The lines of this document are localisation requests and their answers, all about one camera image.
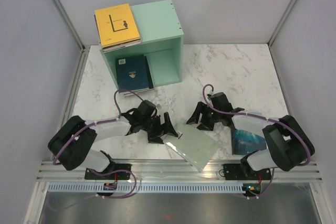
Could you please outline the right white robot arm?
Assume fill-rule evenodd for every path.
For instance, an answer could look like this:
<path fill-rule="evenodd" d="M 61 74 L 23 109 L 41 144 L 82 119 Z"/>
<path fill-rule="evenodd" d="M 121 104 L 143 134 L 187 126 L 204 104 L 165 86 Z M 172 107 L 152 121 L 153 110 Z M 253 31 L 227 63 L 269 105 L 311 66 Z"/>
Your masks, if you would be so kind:
<path fill-rule="evenodd" d="M 310 162 L 315 148 L 293 116 L 267 119 L 243 108 L 234 108 L 222 92 L 209 94 L 208 98 L 209 102 L 197 104 L 187 124 L 197 124 L 199 130 L 212 131 L 216 123 L 221 123 L 266 141 L 266 149 L 253 151 L 240 160 L 239 170 L 243 177 L 251 179 L 260 170 L 269 168 L 288 172 Z"/>

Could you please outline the blue ocean cover book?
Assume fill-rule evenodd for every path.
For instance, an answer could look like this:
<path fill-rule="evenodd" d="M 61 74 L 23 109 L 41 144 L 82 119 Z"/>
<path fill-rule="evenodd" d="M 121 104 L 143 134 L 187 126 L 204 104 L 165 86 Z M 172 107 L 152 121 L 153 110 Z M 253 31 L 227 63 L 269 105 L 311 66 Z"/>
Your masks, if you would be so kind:
<path fill-rule="evenodd" d="M 231 129 L 232 155 L 245 156 L 254 151 L 262 151 L 267 148 L 266 140 L 263 136 L 256 135 L 244 130 L 244 127 L 237 127 L 233 124 Z"/>

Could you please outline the dark blue thin book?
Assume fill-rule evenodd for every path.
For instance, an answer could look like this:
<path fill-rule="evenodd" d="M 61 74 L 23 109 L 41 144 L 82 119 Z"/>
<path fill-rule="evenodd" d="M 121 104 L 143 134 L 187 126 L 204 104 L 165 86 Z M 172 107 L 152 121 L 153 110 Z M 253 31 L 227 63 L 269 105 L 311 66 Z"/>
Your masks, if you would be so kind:
<path fill-rule="evenodd" d="M 144 55 L 128 56 L 115 61 L 117 83 L 120 90 L 145 90 L 149 88 Z"/>

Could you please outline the black file folder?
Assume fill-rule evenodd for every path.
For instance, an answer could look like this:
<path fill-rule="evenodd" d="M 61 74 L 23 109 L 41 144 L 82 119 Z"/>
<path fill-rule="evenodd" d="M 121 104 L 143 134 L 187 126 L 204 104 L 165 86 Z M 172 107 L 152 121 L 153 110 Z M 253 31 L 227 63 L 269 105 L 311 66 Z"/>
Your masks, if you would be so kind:
<path fill-rule="evenodd" d="M 154 85 L 153 85 L 153 81 L 152 81 L 152 77 L 151 77 L 151 73 L 150 73 L 150 68 L 149 68 L 149 64 L 148 64 L 148 60 L 147 60 L 146 56 L 145 56 L 145 64 L 146 64 L 146 70 L 147 70 L 147 74 L 148 74 L 149 88 L 145 89 L 145 90 L 136 90 L 136 91 L 133 91 L 133 92 L 145 92 L 145 91 L 149 91 L 149 90 L 154 89 Z"/>

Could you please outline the yellow book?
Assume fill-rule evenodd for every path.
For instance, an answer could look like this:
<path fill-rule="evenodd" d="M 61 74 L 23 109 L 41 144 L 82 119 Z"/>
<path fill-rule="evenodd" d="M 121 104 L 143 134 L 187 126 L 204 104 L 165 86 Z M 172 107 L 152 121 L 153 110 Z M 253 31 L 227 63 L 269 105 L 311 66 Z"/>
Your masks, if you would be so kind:
<path fill-rule="evenodd" d="M 103 48 L 140 40 L 128 3 L 95 10 L 95 20 Z"/>

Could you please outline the grey green notebook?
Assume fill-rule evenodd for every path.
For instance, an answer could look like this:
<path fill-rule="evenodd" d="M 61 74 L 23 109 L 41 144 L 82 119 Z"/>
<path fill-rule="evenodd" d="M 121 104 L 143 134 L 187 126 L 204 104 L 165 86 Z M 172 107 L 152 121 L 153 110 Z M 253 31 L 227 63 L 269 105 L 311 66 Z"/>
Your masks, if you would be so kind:
<path fill-rule="evenodd" d="M 218 143 L 203 131 L 183 122 L 176 126 L 176 131 L 178 137 L 167 136 L 165 145 L 201 172 L 219 149 Z"/>

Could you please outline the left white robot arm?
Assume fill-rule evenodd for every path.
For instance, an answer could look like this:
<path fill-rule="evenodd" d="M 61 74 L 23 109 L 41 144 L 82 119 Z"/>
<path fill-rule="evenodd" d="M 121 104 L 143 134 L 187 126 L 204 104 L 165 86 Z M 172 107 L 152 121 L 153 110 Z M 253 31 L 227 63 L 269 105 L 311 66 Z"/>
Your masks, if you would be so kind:
<path fill-rule="evenodd" d="M 93 144 L 139 131 L 145 131 L 148 142 L 155 144 L 163 144 L 162 138 L 166 135 L 181 137 L 167 112 L 160 116 L 152 102 L 143 100 L 138 107 L 117 118 L 86 121 L 78 115 L 71 117 L 49 141 L 48 149 L 54 155 L 54 165 L 61 165 L 66 170 L 85 167 L 103 179 L 110 179 L 115 172 L 115 161 L 105 151 L 94 151 Z"/>

